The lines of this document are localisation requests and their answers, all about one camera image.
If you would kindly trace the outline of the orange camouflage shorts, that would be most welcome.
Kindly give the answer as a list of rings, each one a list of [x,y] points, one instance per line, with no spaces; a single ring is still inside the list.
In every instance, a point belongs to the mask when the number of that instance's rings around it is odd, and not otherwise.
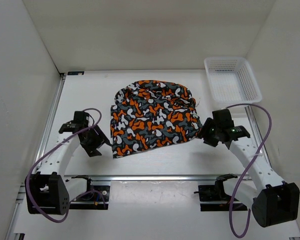
[[[133,82],[115,94],[110,113],[115,159],[189,142],[202,129],[191,91],[173,82]]]

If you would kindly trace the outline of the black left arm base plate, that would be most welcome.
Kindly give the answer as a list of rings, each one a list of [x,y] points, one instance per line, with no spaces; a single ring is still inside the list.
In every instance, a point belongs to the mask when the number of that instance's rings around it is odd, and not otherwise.
[[[90,179],[72,178],[66,180],[65,187],[71,200],[71,210],[107,210],[110,198],[110,185]]]

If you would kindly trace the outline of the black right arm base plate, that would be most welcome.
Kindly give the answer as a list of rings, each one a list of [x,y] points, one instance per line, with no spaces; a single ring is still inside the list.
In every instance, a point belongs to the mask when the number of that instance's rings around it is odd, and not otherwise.
[[[220,196],[214,185],[199,185],[193,192],[198,195],[201,212],[227,212],[230,209],[230,196]]]

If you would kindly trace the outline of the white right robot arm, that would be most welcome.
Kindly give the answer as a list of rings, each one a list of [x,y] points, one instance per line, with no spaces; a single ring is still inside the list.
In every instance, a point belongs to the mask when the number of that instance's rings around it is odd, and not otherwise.
[[[254,186],[239,182],[237,176],[225,174],[216,178],[214,189],[205,196],[227,200],[234,197],[243,203],[263,228],[297,219],[300,190],[295,183],[287,183],[259,154],[245,127],[235,126],[228,109],[215,110],[199,135],[212,147],[224,144],[245,168]]]

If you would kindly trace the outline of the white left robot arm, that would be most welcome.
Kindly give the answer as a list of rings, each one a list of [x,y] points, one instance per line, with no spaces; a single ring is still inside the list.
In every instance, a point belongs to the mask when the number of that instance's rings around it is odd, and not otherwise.
[[[54,215],[67,217],[70,205],[76,200],[106,202],[101,191],[91,184],[87,175],[66,177],[65,172],[77,148],[89,157],[100,156],[99,148],[110,141],[98,126],[99,121],[89,114],[90,109],[79,110],[73,119],[62,124],[57,144],[29,170],[25,179],[28,212],[40,214],[48,220],[61,223]]]

